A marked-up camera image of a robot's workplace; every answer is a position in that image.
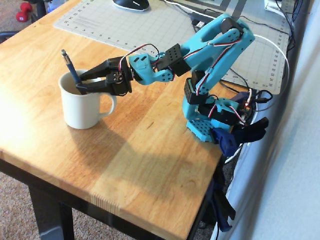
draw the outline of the blue clamp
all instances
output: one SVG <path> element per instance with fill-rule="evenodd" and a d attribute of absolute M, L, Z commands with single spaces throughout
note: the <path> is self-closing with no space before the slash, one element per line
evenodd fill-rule
<path fill-rule="evenodd" d="M 222 128 L 210 128 L 209 134 L 215 144 L 219 144 L 221 152 L 225 157 L 231 157 L 237 151 L 240 144 L 258 141 L 266 134 L 265 128 L 269 125 L 268 118 L 264 117 L 259 121 L 236 130 L 232 133 Z"/>
<path fill-rule="evenodd" d="M 231 157 L 239 147 L 235 137 L 222 128 L 210 128 L 209 134 L 215 144 L 219 144 L 221 152 L 225 157 Z"/>

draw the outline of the cutting mat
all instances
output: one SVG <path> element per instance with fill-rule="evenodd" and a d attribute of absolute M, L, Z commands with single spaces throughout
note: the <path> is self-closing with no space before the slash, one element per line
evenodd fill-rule
<path fill-rule="evenodd" d="M 186 5 L 207 8 L 208 1 L 181 1 Z M 183 44 L 195 34 L 189 16 L 176 7 L 160 0 L 149 0 L 150 8 L 144 12 L 119 8 L 112 0 L 83 0 L 56 21 L 53 26 L 117 48 L 132 50 L 142 44 L 152 43 L 164 52 L 176 43 Z M 289 32 L 289 26 L 281 16 L 264 10 L 264 1 L 224 0 L 209 4 L 210 8 L 226 12 L 234 17 L 244 15 L 249 19 L 266 23 Z M 290 12 L 293 4 L 282 2 L 282 8 Z M 262 35 L 276 43 L 283 51 L 287 49 L 288 34 L 266 26 L 257 25 L 245 18 L 254 34 Z M 155 55 L 152 47 L 142 48 L 140 53 Z M 273 94 L 280 92 L 285 60 L 273 46 L 256 39 L 232 66 L 254 89 L 267 89 Z M 232 72 L 224 80 L 244 85 Z"/>

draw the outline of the ceramic mug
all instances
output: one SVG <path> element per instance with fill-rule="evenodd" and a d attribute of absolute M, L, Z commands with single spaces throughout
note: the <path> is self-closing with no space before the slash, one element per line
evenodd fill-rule
<path fill-rule="evenodd" d="M 87 70 L 77 70 L 78 75 Z M 85 81 L 92 83 L 101 81 L 100 78 Z M 117 104 L 116 96 L 105 92 L 88 93 L 81 95 L 76 88 L 76 84 L 70 72 L 66 72 L 59 79 L 61 89 L 62 109 L 65 122 L 74 129 L 88 129 L 98 123 L 101 118 L 109 116 L 115 110 Z M 108 112 L 100 112 L 100 98 L 108 95 L 112 100 L 111 108 Z"/>

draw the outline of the black table leg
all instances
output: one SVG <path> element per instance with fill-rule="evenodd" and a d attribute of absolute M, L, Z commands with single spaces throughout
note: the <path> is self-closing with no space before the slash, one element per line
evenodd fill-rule
<path fill-rule="evenodd" d="M 74 240 L 72 209 L 43 191 L 29 191 L 41 240 Z"/>

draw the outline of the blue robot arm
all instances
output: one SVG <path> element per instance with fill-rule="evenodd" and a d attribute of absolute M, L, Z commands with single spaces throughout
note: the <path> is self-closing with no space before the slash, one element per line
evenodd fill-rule
<path fill-rule="evenodd" d="M 178 44 L 157 57 L 140 54 L 129 57 L 134 78 L 143 85 L 169 82 L 174 75 L 191 71 L 192 77 L 185 82 L 182 110 L 187 127 L 202 141 L 211 141 L 210 128 L 226 132 L 238 122 L 234 110 L 235 101 L 209 97 L 209 91 L 227 73 L 238 56 L 255 40 L 249 27 L 241 20 L 234 22 L 228 14 L 222 14 L 208 23 L 187 42 Z M 211 114 L 204 115 L 199 109 L 214 103 Z"/>
<path fill-rule="evenodd" d="M 187 42 L 176 44 L 157 56 L 147 53 L 130 56 L 129 65 L 125 56 L 108 59 L 83 73 L 80 76 L 81 83 L 76 87 L 89 93 L 107 92 L 124 96 L 132 92 L 133 79 L 142 85 L 167 83 L 176 75 L 191 72 L 191 77 L 185 81 L 182 103 L 186 126 L 201 141 L 219 142 L 221 147 L 227 148 L 234 139 L 229 135 L 230 127 L 239 122 L 237 111 L 243 109 L 244 105 L 239 100 L 215 99 L 209 95 L 209 91 L 254 40 L 253 33 L 243 21 L 234 21 L 225 13 L 204 26 Z M 106 78 L 99 82 L 82 83 L 97 77 Z M 237 149 L 238 142 L 233 141 L 233 148 L 228 155 Z"/>

